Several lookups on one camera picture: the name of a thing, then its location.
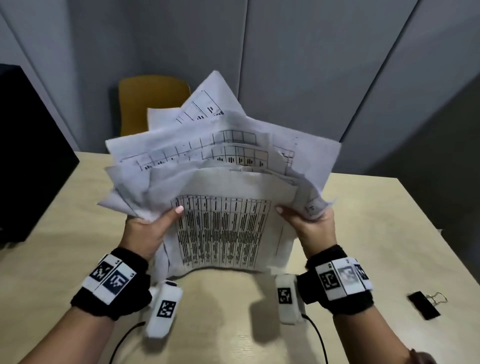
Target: yellow chair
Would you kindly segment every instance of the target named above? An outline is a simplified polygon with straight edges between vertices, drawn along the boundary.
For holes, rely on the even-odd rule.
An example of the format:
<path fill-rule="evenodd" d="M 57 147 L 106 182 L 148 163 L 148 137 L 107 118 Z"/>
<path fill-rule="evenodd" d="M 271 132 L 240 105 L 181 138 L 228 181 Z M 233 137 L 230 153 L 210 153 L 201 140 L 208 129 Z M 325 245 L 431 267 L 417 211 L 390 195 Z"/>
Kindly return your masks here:
<path fill-rule="evenodd" d="M 119 82 L 121 136 L 148 130 L 147 108 L 178 108 L 189 96 L 188 84 L 174 77 L 145 75 L 124 78 Z"/>

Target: black wristband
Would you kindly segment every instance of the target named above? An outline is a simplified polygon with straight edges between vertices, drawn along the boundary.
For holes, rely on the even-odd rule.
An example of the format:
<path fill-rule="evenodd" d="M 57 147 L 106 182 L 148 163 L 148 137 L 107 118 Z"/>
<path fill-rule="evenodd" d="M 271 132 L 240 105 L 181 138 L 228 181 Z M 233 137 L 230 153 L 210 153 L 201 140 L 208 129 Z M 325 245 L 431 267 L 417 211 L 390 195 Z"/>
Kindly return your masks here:
<path fill-rule="evenodd" d="M 312 256 L 306 264 L 308 271 L 297 276 L 297 287 L 300 297 L 306 303 L 318 302 L 334 316 L 339 314 L 354 315 L 373 306 L 373 296 L 370 291 L 359 292 L 338 300 L 329 301 L 315 267 L 335 259 L 346 258 L 347 254 L 340 245 L 334 245 Z"/>
<path fill-rule="evenodd" d="M 146 307 L 151 302 L 152 295 L 148 290 L 150 276 L 146 274 L 148 262 L 125 248 L 116 248 L 111 254 L 133 269 L 136 275 L 110 304 L 104 303 L 84 287 L 80 288 L 70 304 L 93 316 L 108 316 L 116 321 L 120 316 L 132 314 Z"/>

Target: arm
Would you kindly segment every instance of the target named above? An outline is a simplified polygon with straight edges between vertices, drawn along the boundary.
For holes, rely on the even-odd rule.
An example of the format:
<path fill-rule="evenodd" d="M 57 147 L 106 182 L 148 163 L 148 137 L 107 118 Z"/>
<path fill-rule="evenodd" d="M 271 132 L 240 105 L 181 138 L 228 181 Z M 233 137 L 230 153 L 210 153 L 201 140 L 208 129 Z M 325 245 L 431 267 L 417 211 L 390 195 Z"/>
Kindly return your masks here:
<path fill-rule="evenodd" d="M 163 235 L 180 216 L 183 207 L 171 209 L 148 223 L 128 217 L 119 247 L 150 260 L 163 241 Z M 115 322 L 70 308 L 53 329 L 19 364 L 95 364 L 107 344 Z"/>
<path fill-rule="evenodd" d="M 313 222 L 287 207 L 277 211 L 296 230 L 307 259 L 337 244 L 332 209 Z M 336 315 L 334 324 L 350 364 L 408 362 L 408 349 L 375 306 L 356 315 Z"/>

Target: person's left hand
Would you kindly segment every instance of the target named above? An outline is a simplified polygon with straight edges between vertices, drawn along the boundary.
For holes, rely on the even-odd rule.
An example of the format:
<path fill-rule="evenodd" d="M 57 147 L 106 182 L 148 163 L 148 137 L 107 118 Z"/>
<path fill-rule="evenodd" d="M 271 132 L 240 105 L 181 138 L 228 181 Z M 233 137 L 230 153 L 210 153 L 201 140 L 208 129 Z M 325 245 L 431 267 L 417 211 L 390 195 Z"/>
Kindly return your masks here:
<path fill-rule="evenodd" d="M 128 216 L 119 247 L 149 261 L 163 242 L 163 235 L 170 225 L 182 217 L 183 210 L 183 206 L 172 208 L 154 222 Z"/>

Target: light wood tabletop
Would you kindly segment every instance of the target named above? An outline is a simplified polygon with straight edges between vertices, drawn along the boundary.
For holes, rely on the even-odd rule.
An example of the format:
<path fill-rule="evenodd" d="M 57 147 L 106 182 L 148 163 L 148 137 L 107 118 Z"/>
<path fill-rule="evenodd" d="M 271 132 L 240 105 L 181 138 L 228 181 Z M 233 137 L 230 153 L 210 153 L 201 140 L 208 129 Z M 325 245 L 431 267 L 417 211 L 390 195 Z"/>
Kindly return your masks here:
<path fill-rule="evenodd" d="M 119 243 L 125 217 L 96 205 L 111 182 L 110 155 L 78 153 L 73 172 L 28 240 L 0 250 L 0 358 L 17 363 L 69 308 L 71 297 L 103 254 Z M 332 174 L 324 191 L 334 210 L 340 245 L 357 258 L 374 284 L 374 300 L 409 348 L 438 363 L 478 363 L 480 287 L 397 179 Z M 295 244 L 287 272 L 304 272 Z M 166 340 L 133 332 L 117 363 L 323 364 L 309 323 L 279 323 L 273 278 L 204 269 L 178 280 L 183 299 Z M 440 317 L 425 321 L 406 294 L 443 293 Z M 318 304 L 317 324 L 331 363 L 347 363 L 331 315 Z M 100 363 L 147 313 L 121 318 Z"/>

